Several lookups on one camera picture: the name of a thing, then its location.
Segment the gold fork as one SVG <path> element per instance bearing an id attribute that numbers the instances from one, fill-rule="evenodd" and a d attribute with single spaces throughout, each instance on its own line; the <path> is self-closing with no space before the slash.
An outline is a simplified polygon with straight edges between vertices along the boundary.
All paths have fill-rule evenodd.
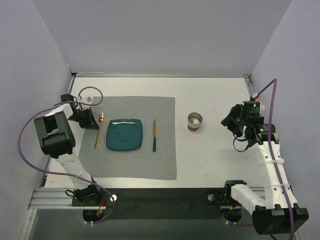
<path id="1" fill-rule="evenodd" d="M 103 113 L 103 112 L 100 112 L 100 113 L 99 113 L 99 116 L 98 116 L 98 126 L 99 126 L 99 129 L 98 129 L 98 131 L 97 131 L 96 139 L 95 139 L 95 144 L 94 144 L 94 149 L 95 149 L 95 150 L 98 148 L 100 129 L 101 129 L 101 126 L 102 126 L 103 123 L 104 123 L 104 113 Z"/>

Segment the teal square plate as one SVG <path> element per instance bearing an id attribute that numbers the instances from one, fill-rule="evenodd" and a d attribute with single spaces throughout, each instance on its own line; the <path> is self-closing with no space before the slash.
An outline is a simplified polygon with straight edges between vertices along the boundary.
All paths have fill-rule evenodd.
<path id="1" fill-rule="evenodd" d="M 106 132 L 106 147 L 112 151 L 128 152 L 140 148 L 143 127 L 140 119 L 113 119 Z"/>

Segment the grey cloth placemat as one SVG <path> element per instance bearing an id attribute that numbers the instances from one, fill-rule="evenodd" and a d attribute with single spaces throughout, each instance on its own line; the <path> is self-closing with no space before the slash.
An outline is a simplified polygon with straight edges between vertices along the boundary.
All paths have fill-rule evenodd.
<path id="1" fill-rule="evenodd" d="M 177 178 L 175 138 L 175 98 L 152 96 L 94 97 L 95 119 L 104 113 L 99 142 L 94 149 L 98 130 L 85 129 L 79 144 L 78 158 L 95 178 L 143 178 L 175 180 Z M 138 119 L 142 123 L 140 148 L 114 151 L 106 146 L 111 120 Z M 156 119 L 156 152 L 153 152 L 153 121 Z"/>

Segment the gold knife teal handle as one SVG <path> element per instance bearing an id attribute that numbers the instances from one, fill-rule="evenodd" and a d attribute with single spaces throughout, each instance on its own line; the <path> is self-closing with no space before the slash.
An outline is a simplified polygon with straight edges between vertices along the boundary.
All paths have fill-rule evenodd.
<path id="1" fill-rule="evenodd" d="M 157 126 L 156 126 L 156 119 L 153 120 L 152 123 L 152 136 L 153 136 L 153 145 L 152 145 L 152 151 L 156 152 L 157 150 L 157 138 L 156 138 L 156 133 L 157 133 Z"/>

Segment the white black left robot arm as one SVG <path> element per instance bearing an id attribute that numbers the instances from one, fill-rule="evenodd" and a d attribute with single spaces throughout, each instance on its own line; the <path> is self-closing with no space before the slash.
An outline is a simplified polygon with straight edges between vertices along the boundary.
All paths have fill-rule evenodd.
<path id="1" fill-rule="evenodd" d="M 63 167 L 63 175 L 71 179 L 73 190 L 66 193 L 84 206 L 95 206 L 100 203 L 102 193 L 76 154 L 76 139 L 69 124 L 73 121 L 82 129 L 99 130 L 91 109 L 93 100 L 71 94 L 62 95 L 61 100 L 49 113 L 34 119 L 39 145 L 45 155 Z"/>

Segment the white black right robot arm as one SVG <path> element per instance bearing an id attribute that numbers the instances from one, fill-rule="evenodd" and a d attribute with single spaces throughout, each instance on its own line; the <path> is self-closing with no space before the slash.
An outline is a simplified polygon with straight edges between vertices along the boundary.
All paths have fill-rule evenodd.
<path id="1" fill-rule="evenodd" d="M 293 194 L 284 170 L 277 129 L 264 123 L 261 102 L 236 104 L 221 124 L 233 134 L 234 140 L 247 142 L 246 148 L 255 156 L 264 189 L 261 198 L 245 181 L 227 180 L 221 192 L 223 201 L 238 202 L 244 207 L 259 235 L 295 233 L 309 219 L 309 213 L 299 206 Z"/>

